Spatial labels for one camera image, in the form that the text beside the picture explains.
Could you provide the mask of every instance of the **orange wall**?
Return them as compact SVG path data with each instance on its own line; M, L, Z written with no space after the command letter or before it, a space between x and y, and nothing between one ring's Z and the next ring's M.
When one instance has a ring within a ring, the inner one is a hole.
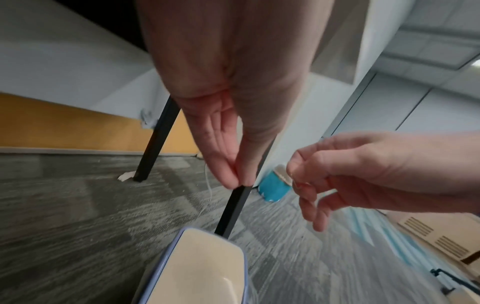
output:
M0 147L143 151L140 121L0 93ZM162 153L198 153L182 112Z

